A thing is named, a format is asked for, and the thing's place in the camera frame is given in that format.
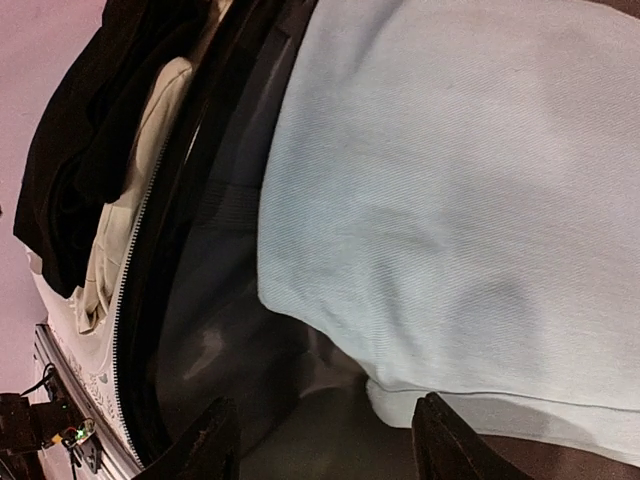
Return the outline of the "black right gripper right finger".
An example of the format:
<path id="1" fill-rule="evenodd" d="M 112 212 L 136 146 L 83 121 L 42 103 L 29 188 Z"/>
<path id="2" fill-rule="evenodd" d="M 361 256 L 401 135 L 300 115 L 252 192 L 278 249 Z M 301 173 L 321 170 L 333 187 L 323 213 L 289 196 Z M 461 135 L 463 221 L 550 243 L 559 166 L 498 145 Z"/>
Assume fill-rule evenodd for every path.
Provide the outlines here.
<path id="1" fill-rule="evenodd" d="M 525 480 L 437 393 L 416 402 L 412 442 L 417 476 L 427 480 Z"/>

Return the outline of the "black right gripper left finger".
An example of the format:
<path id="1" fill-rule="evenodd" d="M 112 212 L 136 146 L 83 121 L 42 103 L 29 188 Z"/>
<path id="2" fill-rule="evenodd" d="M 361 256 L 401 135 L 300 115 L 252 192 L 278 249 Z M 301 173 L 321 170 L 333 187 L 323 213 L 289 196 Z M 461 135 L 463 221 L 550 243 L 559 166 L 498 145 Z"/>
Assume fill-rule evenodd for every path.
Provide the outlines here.
<path id="1" fill-rule="evenodd" d="M 239 454 L 237 408 L 232 400 L 220 398 L 134 480 L 235 480 L 239 478 Z"/>

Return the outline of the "pink and teal kids suitcase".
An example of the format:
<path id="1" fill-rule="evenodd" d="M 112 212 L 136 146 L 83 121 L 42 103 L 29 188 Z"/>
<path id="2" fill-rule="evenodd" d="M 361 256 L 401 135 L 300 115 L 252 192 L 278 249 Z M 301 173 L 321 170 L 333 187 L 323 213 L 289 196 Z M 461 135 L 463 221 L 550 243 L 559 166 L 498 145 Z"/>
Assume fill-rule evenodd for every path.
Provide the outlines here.
<path id="1" fill-rule="evenodd" d="M 273 17 L 234 7 L 201 67 L 138 223 L 123 278 L 118 390 L 144 469 L 220 398 L 240 427 L 238 479 L 420 479 L 411 424 L 376 415 L 363 368 L 258 294 L 258 222 L 279 115 L 321 1 Z M 459 413 L 437 393 L 458 415 Z M 637 465 L 477 431 L 527 479 L 635 479 Z"/>

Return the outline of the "black garment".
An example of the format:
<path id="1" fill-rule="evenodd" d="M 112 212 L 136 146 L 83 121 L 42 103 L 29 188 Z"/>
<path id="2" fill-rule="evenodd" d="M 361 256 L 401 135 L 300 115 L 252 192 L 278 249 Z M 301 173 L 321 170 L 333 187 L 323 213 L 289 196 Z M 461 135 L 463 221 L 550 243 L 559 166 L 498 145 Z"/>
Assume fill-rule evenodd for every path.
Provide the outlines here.
<path id="1" fill-rule="evenodd" d="M 211 4 L 108 1 L 99 29 L 52 95 L 31 141 L 14 235 L 68 298 L 83 285 L 102 208 L 124 189 L 158 71 L 200 38 Z"/>

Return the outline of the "beige garment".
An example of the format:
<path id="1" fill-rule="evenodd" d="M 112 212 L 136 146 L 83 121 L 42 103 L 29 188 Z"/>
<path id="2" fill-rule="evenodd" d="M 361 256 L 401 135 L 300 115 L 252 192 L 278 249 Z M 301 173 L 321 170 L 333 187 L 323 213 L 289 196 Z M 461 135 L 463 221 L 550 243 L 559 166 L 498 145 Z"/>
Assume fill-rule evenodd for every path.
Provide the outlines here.
<path id="1" fill-rule="evenodd" d="M 122 194 L 102 209 L 85 283 L 72 296 L 81 335 L 93 331 L 108 313 L 127 242 L 193 73 L 194 66 L 188 59 L 176 57 L 156 77 L 134 137 Z"/>

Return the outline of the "floral patterned table mat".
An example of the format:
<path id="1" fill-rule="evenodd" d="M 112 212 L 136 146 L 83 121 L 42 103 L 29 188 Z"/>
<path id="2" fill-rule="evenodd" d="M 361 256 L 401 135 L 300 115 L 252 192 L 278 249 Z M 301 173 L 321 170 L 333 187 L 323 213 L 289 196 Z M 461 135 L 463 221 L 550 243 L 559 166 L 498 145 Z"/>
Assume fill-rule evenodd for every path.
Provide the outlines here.
<path id="1" fill-rule="evenodd" d="M 89 333 L 81 334 L 68 300 L 47 304 L 47 323 L 71 370 L 99 413 L 126 449 L 130 449 L 116 400 L 113 361 L 113 317 L 107 316 Z"/>

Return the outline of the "pale blue denim garment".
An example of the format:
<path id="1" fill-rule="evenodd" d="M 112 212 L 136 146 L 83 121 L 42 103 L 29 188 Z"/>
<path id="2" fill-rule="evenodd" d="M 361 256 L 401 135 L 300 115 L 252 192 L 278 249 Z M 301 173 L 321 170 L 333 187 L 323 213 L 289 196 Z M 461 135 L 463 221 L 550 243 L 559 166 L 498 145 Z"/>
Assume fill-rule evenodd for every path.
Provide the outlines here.
<path id="1" fill-rule="evenodd" d="M 639 462 L 639 22 L 589 1 L 321 1 L 258 294 L 477 431 Z"/>

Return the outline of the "aluminium front rail frame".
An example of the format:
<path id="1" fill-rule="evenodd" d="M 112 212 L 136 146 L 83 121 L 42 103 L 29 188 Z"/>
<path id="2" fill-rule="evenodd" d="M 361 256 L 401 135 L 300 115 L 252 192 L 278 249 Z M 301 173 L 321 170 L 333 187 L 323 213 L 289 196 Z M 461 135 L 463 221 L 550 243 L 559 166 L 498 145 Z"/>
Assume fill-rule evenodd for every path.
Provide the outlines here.
<path id="1" fill-rule="evenodd" d="M 100 467 L 91 479 L 132 479 L 141 472 L 135 456 L 111 427 L 106 417 L 91 398 L 71 365 L 54 339 L 51 329 L 46 324 L 35 327 L 35 356 L 43 365 L 51 363 L 71 399 L 71 403 L 84 415 L 96 423 L 96 432 L 88 439 L 96 439 L 102 449 Z"/>

